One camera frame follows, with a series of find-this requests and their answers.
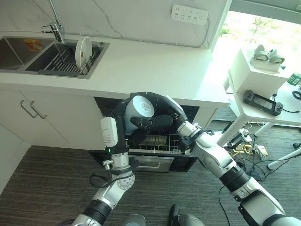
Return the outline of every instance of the dish rack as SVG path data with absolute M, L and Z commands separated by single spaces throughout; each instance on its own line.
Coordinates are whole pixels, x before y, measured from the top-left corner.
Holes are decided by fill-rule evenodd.
M 96 54 L 97 51 L 92 49 L 92 56 L 90 56 L 85 67 L 81 70 L 76 66 L 75 55 L 72 54 L 69 49 L 65 49 L 62 53 L 56 54 L 43 71 L 70 72 L 73 73 L 74 76 L 87 75 L 97 58 Z
M 161 153 L 161 154 L 189 154 L 190 149 L 181 152 L 180 137 L 177 134 L 165 134 L 164 131 L 147 135 L 138 146 L 130 146 L 130 152 Z

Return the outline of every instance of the window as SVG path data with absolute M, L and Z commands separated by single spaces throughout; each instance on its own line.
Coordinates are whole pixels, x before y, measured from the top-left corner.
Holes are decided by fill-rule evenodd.
M 229 69 L 240 48 L 255 49 L 259 44 L 266 51 L 276 48 L 285 57 L 286 70 L 301 73 L 301 25 L 262 16 L 229 11 L 213 56 Z

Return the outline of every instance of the white cabinet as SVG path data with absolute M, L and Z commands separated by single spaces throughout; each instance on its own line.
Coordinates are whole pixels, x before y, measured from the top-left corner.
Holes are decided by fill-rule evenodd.
M 0 123 L 28 144 L 105 148 L 93 97 L 0 89 L 0 104 Z
M 37 116 L 29 104 L 18 90 L 0 89 L 0 123 L 31 145 L 67 144 L 66 139 L 47 120 Z
M 93 97 L 21 91 L 68 141 L 60 147 L 104 149 L 100 119 L 103 117 Z

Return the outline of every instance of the white box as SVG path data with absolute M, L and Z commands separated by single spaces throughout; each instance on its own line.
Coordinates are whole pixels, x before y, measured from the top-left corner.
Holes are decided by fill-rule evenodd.
M 270 98 L 290 77 L 289 72 L 279 68 L 278 72 L 254 68 L 250 64 L 254 51 L 240 49 L 230 75 L 236 92 L 245 93 L 250 89 L 265 98 Z

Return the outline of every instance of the white wall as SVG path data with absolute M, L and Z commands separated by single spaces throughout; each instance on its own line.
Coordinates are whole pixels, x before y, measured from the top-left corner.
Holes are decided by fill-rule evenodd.
M 200 46 L 206 26 L 171 20 L 173 4 L 207 10 L 208 42 L 231 0 L 53 0 L 66 33 Z M 0 0 L 0 31 L 42 31 L 53 21 L 48 0 Z
M 0 194 L 28 148 L 29 144 L 0 124 Z

